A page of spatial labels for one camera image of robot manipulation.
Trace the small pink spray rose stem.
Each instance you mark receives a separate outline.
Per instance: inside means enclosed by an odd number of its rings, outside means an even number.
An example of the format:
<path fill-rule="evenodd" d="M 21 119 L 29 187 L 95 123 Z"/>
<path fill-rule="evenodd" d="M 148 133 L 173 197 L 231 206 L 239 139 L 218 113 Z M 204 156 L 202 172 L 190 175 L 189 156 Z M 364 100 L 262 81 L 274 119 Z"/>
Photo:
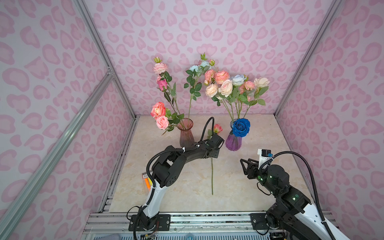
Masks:
<path fill-rule="evenodd" d="M 158 79 L 158 76 L 161 76 L 162 78 L 165 78 L 171 86 L 173 84 L 176 84 L 173 81 L 172 76 L 168 72 L 168 65 L 165 64 L 159 57 L 155 57 L 154 62 L 155 62 L 155 65 L 153 66 L 153 72 L 157 75 L 157 79 Z"/>

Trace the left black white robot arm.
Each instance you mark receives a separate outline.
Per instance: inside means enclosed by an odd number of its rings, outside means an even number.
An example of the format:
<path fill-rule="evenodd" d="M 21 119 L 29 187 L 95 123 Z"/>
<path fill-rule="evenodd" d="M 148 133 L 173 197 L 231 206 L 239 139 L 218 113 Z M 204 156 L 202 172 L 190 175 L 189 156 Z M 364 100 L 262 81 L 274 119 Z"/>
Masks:
<path fill-rule="evenodd" d="M 146 173 L 153 185 L 138 213 L 131 216 L 129 230 L 168 231 L 171 215 L 160 213 L 160 205 L 167 189 L 177 181 L 185 164 L 198 159 L 217 158 L 223 144 L 224 139 L 215 134 L 210 139 L 193 143 L 190 147 L 168 146 L 152 157 L 147 164 Z"/>

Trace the magenta rosebud stem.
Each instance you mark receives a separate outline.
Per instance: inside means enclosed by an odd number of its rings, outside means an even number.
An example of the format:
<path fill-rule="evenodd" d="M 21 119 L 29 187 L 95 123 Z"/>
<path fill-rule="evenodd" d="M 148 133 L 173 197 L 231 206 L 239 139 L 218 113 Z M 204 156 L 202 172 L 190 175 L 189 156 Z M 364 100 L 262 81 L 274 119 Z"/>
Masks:
<path fill-rule="evenodd" d="M 163 92 L 165 99 L 171 106 L 171 113 L 166 116 L 171 120 L 172 124 L 179 124 L 183 119 L 184 115 L 181 114 L 178 108 L 176 84 L 173 84 L 171 86 L 167 82 L 167 80 L 165 78 L 162 78 L 161 76 L 158 76 L 157 84 L 159 90 Z"/>

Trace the salmon pink rose stem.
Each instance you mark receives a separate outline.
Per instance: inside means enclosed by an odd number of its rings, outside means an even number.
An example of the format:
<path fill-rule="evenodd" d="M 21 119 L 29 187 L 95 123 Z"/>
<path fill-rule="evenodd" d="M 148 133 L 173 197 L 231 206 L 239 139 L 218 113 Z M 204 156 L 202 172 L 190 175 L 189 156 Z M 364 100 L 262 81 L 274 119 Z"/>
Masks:
<path fill-rule="evenodd" d="M 162 102 L 158 102 L 155 105 L 153 105 L 152 110 L 151 110 L 151 116 L 155 119 L 160 116 L 166 116 L 169 119 L 175 119 L 178 118 L 182 120 L 184 118 L 184 115 L 178 115 L 176 112 L 172 113 L 170 109 L 166 108 L 165 104 Z"/>

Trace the pale blue spray rose stem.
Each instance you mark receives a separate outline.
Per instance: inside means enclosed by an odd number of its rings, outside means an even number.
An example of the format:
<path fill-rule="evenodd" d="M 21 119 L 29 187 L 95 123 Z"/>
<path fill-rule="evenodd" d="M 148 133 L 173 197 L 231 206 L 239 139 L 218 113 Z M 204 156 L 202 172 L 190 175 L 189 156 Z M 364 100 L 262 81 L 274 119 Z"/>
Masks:
<path fill-rule="evenodd" d="M 201 96 L 201 89 L 203 87 L 203 83 L 200 81 L 200 78 L 205 78 L 205 73 L 211 69 L 211 64 L 209 59 L 206 56 L 206 53 L 200 54 L 200 60 L 197 65 L 191 66 L 187 73 L 187 83 L 184 84 L 184 88 L 189 89 L 190 100 L 189 100 L 189 109 L 188 116 L 190 118 L 192 103 L 193 101 L 197 101 L 197 99 Z"/>

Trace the red glass vase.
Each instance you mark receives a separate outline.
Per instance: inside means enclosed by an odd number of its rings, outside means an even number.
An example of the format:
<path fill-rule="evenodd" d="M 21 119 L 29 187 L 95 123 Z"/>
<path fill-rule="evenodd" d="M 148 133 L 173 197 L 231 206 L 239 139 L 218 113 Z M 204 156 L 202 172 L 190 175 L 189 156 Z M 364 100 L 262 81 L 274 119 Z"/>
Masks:
<path fill-rule="evenodd" d="M 184 118 L 177 125 L 177 128 L 181 131 L 180 133 L 180 146 L 190 147 L 194 144 L 195 139 L 192 133 L 192 127 L 194 123 L 188 118 Z"/>

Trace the cream peach rose stem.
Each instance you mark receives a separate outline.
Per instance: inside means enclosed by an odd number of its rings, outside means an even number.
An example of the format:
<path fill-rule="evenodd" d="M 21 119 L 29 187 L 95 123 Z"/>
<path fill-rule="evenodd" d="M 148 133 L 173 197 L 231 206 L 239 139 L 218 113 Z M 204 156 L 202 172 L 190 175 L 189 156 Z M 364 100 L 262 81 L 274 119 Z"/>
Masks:
<path fill-rule="evenodd" d="M 224 106 L 224 104 L 222 104 L 222 103 L 219 101 L 219 99 L 217 98 L 218 89 L 219 89 L 219 85 L 217 85 L 217 84 L 211 84 L 211 85 L 209 85 L 209 86 L 206 88 L 205 93 L 206 93 L 206 95 L 207 95 L 209 98 L 211 98 L 214 102 L 217 102 L 218 106 L 219 106 L 219 105 L 223 105 L 223 106 Z"/>

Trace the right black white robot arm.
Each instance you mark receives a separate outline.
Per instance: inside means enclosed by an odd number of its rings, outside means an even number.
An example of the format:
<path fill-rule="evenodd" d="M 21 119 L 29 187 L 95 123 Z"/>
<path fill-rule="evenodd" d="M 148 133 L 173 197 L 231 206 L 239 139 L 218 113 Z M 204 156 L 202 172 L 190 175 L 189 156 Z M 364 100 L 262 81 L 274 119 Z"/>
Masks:
<path fill-rule="evenodd" d="M 270 229 L 284 229 L 298 240 L 348 239 L 328 219 L 322 220 L 316 205 L 290 185 L 290 176 L 283 167 L 270 165 L 262 170 L 252 159 L 241 159 L 240 163 L 247 178 L 257 180 L 276 200 L 263 221 Z"/>

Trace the large pink spray rose stem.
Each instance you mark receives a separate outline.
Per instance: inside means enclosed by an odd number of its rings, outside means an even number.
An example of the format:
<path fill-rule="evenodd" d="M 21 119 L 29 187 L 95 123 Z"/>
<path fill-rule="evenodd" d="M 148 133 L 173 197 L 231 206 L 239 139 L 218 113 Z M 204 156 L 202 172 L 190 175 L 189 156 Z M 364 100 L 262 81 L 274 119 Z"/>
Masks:
<path fill-rule="evenodd" d="M 209 69 L 204 73 L 204 85 L 206 88 L 211 84 L 217 84 L 219 87 L 225 81 L 230 79 L 226 71 L 220 71 L 214 60 L 208 60 Z"/>

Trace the pale blue white rose stem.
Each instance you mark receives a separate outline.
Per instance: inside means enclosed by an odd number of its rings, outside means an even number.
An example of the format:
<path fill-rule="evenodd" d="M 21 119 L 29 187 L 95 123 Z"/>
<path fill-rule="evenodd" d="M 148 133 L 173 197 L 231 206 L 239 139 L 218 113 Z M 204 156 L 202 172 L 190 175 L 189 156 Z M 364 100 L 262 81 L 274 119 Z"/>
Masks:
<path fill-rule="evenodd" d="M 235 105 L 236 113 L 234 115 L 237 119 L 239 119 L 245 100 L 244 93 L 246 92 L 246 89 L 244 84 L 248 81 L 248 77 L 245 75 L 236 75 L 231 77 L 231 80 L 233 84 L 233 91 L 230 95 L 230 103 Z"/>

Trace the purple blue glass vase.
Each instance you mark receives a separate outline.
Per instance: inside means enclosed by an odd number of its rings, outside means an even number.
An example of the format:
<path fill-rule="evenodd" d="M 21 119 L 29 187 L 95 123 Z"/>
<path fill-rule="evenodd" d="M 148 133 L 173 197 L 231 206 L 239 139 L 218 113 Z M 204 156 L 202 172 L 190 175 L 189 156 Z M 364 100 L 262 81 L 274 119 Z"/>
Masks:
<path fill-rule="evenodd" d="M 242 146 L 242 137 L 236 137 L 233 133 L 233 125 L 234 125 L 234 122 L 236 121 L 235 120 L 232 120 L 231 123 L 230 123 L 230 127 L 231 127 L 231 131 L 227 137 L 227 139 L 225 140 L 225 144 L 226 144 L 226 147 L 228 150 L 230 151 L 238 151 L 241 146 Z"/>

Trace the large cream rose stem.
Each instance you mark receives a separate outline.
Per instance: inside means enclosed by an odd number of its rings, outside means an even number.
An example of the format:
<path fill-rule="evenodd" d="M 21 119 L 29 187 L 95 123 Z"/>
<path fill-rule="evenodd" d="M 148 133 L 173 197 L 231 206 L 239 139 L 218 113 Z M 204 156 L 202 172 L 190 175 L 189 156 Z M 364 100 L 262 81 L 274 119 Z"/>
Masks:
<path fill-rule="evenodd" d="M 233 109 L 232 103 L 236 101 L 236 98 L 233 96 L 233 90 L 233 82 L 232 80 L 228 79 L 221 84 L 217 93 L 217 98 L 222 104 L 224 104 L 224 107 L 232 120 L 235 119 L 235 111 Z"/>

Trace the single pink rose stem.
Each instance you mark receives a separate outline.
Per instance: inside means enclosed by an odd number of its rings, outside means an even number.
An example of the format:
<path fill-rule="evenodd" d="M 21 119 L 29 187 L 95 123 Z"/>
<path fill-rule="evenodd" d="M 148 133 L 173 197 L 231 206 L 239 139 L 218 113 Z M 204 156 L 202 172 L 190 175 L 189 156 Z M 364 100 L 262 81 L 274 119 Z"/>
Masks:
<path fill-rule="evenodd" d="M 172 119 L 166 116 L 160 116 L 156 118 L 156 125 L 159 129 L 164 130 L 164 133 L 171 132 L 176 128 L 181 128 L 181 120 L 178 118 Z"/>

